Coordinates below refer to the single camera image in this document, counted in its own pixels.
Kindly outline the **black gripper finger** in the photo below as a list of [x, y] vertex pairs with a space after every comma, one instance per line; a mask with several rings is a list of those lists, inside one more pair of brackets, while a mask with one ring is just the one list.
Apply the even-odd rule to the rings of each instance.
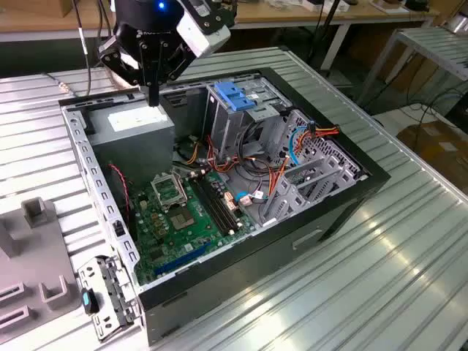
[[151, 86], [151, 105], [159, 105], [159, 88], [175, 81], [194, 61], [195, 55], [183, 41], [165, 39], [160, 43], [156, 72]]
[[131, 86], [138, 86], [153, 105], [153, 64], [145, 57], [148, 46], [136, 36], [112, 36], [99, 46], [100, 61]]

